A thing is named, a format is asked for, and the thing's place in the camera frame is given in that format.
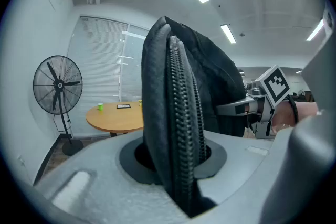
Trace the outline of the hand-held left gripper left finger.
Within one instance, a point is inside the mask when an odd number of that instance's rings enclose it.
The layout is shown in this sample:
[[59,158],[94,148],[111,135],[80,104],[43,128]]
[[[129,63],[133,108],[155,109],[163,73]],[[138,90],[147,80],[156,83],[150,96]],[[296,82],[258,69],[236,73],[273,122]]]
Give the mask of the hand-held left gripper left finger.
[[163,186],[142,184],[119,155],[142,131],[95,142],[44,176],[36,189],[53,205],[89,223],[186,223],[189,217]]

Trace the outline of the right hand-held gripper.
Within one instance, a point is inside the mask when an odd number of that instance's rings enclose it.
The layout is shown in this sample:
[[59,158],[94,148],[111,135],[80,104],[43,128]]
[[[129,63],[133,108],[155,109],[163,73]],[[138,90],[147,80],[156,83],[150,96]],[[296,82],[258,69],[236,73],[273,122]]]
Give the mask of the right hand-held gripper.
[[257,139],[271,139],[272,118],[276,106],[289,94],[290,86],[278,65],[269,68],[248,84],[247,97],[216,107],[218,115],[248,115],[248,127]]

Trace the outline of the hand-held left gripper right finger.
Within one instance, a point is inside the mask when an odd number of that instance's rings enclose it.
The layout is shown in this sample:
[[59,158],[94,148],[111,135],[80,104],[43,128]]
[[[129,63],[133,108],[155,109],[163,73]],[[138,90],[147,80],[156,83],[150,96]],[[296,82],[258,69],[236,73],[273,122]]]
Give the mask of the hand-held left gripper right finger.
[[205,131],[204,135],[209,141],[222,146],[227,154],[224,165],[216,175],[198,181],[202,195],[220,204],[249,179],[268,154],[272,141],[210,131]]

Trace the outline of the person's right hand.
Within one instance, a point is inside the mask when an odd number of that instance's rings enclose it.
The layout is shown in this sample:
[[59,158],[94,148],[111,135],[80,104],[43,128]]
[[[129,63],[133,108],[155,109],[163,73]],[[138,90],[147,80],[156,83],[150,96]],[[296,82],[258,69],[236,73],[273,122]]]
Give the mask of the person's right hand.
[[278,104],[272,118],[271,130],[277,134],[280,130],[294,127],[295,125],[295,114],[289,101],[283,101]]

